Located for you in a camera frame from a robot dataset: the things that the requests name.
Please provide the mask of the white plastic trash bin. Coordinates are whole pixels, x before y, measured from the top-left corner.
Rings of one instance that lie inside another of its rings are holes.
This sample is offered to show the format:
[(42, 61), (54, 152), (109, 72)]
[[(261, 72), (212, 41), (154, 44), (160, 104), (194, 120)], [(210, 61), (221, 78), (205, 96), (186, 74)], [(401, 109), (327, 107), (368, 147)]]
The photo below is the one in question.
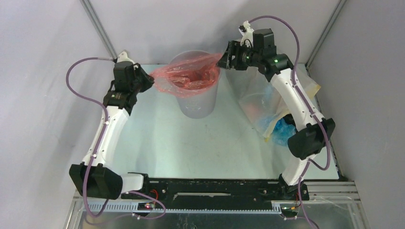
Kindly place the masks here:
[[(210, 53), (201, 50), (186, 51), (175, 56), (170, 64), (178, 63), (188, 59), (202, 57)], [(209, 87), (207, 90), (196, 90), (194, 94), (188, 97), (176, 97), (178, 105), (182, 113), (192, 119), (201, 119), (210, 115), (216, 104), (216, 97), (218, 91), (218, 82), (214, 86)]]

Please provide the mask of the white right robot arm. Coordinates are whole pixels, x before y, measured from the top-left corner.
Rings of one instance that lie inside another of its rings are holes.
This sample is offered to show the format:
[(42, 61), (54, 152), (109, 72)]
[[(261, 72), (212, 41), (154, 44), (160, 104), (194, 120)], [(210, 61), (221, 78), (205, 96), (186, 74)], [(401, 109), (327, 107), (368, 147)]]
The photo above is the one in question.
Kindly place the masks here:
[(277, 53), (271, 29), (245, 29), (242, 39), (228, 43), (217, 66), (237, 71), (256, 67), (286, 103), (297, 132), (288, 139), (292, 156), (287, 168), (280, 174), (277, 191), (281, 198), (291, 199), (301, 187), (310, 163), (323, 148), (327, 149), (327, 163), (323, 170), (329, 168), (330, 137), (336, 126), (334, 120), (325, 119), (315, 108), (297, 79), (291, 60), (286, 54)]

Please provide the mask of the red plastic trash bag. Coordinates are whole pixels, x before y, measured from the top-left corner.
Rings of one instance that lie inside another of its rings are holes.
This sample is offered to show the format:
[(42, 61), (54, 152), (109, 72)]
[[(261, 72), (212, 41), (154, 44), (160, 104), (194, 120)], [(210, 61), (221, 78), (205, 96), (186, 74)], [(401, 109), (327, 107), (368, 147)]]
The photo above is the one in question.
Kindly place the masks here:
[(220, 68), (216, 64), (221, 56), (213, 53), (167, 64), (153, 70), (149, 75), (154, 78), (154, 86), (158, 91), (176, 97), (188, 97), (196, 90), (207, 90), (219, 81)]

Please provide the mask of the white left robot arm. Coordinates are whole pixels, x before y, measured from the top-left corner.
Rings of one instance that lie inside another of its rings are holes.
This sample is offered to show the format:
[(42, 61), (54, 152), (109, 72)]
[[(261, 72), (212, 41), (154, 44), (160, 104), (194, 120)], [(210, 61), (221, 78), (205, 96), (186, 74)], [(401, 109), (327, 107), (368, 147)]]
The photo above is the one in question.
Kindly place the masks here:
[(69, 175), (82, 197), (117, 199), (132, 191), (138, 198), (147, 198), (151, 186), (147, 174), (124, 173), (113, 167), (118, 140), (137, 102), (137, 95), (152, 87), (154, 79), (130, 60), (117, 61), (103, 102), (102, 117), (96, 136), (80, 164), (72, 164)]

